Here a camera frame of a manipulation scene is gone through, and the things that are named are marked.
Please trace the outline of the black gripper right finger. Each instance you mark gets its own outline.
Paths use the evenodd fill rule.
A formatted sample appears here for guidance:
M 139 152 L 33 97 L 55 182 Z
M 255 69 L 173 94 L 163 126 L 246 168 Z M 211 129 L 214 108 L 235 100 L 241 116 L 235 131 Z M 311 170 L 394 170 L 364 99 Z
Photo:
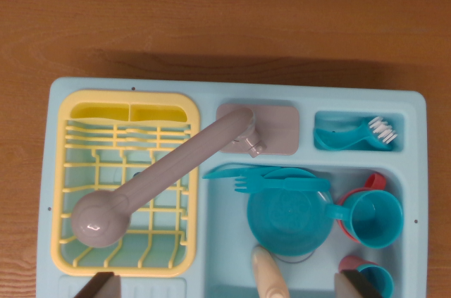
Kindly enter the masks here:
M 357 270 L 344 270 L 334 275 L 336 298 L 382 298 L 378 290 Z

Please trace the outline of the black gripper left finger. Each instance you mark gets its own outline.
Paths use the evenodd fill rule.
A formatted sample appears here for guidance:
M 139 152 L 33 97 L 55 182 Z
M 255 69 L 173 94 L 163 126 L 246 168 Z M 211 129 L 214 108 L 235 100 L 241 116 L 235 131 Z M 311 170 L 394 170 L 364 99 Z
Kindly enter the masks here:
M 113 272 L 98 272 L 75 298 L 121 298 L 121 277 Z

